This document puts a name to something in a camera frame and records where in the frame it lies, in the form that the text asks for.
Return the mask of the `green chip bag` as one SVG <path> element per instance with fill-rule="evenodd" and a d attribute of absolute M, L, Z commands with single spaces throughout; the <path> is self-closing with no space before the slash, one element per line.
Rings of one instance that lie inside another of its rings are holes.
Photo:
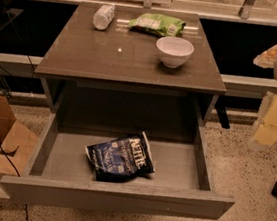
<path fill-rule="evenodd" d="M 185 27 L 185 22 L 177 17 L 171 17 L 161 13 L 144 13 L 138 18 L 130 20 L 128 25 L 137 30 L 151 33 L 159 37 L 178 37 Z"/>

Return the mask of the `open grey top drawer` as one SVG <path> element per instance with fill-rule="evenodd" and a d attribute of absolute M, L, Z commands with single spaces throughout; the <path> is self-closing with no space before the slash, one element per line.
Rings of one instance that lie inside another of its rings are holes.
<path fill-rule="evenodd" d="M 219 219 L 197 100 L 65 87 L 26 169 L 1 179 L 26 204 Z"/>

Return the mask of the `white bowl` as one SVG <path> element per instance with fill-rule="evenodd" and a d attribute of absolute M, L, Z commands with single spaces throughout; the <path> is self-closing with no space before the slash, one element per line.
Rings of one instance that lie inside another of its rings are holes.
<path fill-rule="evenodd" d="M 157 39 L 156 48 L 162 63 L 170 68 L 183 65 L 194 53 L 194 46 L 191 42 L 176 36 Z"/>

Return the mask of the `blue Kettle chip bag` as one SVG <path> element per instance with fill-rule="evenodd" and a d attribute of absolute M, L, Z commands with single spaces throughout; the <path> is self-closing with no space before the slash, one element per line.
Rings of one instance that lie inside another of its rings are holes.
<path fill-rule="evenodd" d="M 154 173 L 151 149 L 145 131 L 132 137 L 93 144 L 85 148 L 95 170 L 95 180 L 128 182 L 137 176 Z"/>

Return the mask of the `grey cabinet counter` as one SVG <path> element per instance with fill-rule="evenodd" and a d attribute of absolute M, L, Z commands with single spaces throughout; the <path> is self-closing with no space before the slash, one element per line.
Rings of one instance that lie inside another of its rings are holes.
<path fill-rule="evenodd" d="M 192 42 L 194 53 L 176 69 L 161 64 L 156 36 L 137 32 L 128 21 L 148 12 L 145 8 L 117 6 L 115 19 L 105 31 L 93 27 L 92 18 L 100 8 L 82 2 L 38 65 L 42 79 L 99 80 L 156 88 L 205 93 L 215 101 L 226 91 L 214 55 L 199 17 L 171 13 L 185 22 L 184 39 Z"/>

